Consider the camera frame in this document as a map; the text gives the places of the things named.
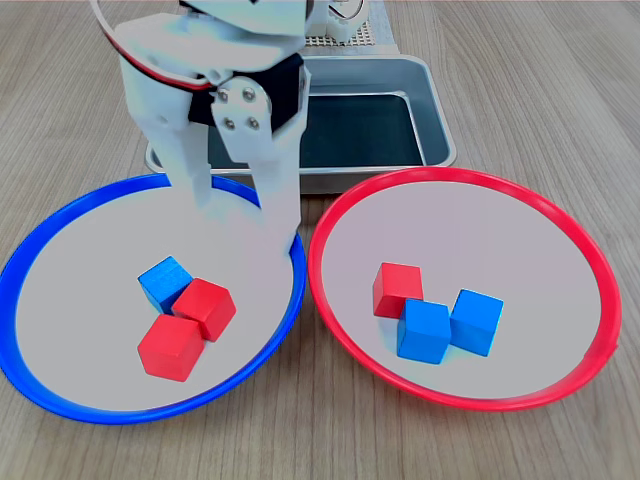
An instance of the red rim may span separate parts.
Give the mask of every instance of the red rim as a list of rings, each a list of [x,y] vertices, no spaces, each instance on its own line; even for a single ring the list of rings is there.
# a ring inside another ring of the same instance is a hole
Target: red rim
[[[457,182],[478,185],[516,198],[538,210],[557,225],[580,249],[596,278],[601,300],[600,325],[583,361],[559,382],[536,393],[502,399],[473,399],[440,393],[398,376],[369,357],[346,334],[336,319],[322,284],[322,256],[333,227],[364,198],[390,187],[414,182]],[[607,259],[589,234],[567,213],[535,192],[485,173],[459,168],[420,167],[370,178],[344,193],[324,213],[316,227],[309,250],[309,282],[314,301],[324,322],[347,351],[363,366],[396,387],[442,405],[479,411],[515,411],[540,407],[575,393],[606,365],[617,348],[622,317],[620,292]]]

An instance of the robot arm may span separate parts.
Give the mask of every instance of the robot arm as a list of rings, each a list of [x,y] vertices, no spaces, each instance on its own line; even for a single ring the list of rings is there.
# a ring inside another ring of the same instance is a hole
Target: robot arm
[[[129,112],[158,155],[176,195],[211,207],[208,130],[232,161],[246,163],[262,215],[288,254],[300,223],[299,155],[310,75],[307,0],[189,2],[185,15],[158,14],[111,30]]]

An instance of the gray tray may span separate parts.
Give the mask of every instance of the gray tray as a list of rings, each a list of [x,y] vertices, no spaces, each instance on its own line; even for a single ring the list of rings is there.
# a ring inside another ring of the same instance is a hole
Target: gray tray
[[[305,56],[311,72],[300,190],[342,193],[373,175],[448,166],[456,150],[428,67],[404,55]],[[230,161],[210,129],[211,173],[252,185],[246,165]],[[162,172],[148,147],[147,166]]]

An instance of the screw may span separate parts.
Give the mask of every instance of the screw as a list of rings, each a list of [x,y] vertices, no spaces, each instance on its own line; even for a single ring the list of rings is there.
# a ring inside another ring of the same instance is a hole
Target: screw
[[[247,102],[253,102],[256,99],[256,92],[252,88],[245,88],[242,91],[242,96]]]

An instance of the table surface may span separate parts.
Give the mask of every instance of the table surface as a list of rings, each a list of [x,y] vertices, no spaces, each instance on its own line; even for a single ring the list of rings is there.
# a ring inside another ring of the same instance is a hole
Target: table surface
[[[173,2],[108,6],[113,23]],[[218,401],[148,425],[78,424],[0,379],[2,479],[640,478],[640,4],[390,2],[424,59],[459,167],[523,184],[600,244],[623,302],[620,348],[577,394],[480,414],[377,379],[307,295],[282,348]],[[147,173],[114,51],[84,2],[0,2],[0,262],[79,195]],[[332,198],[303,200],[301,233]]]

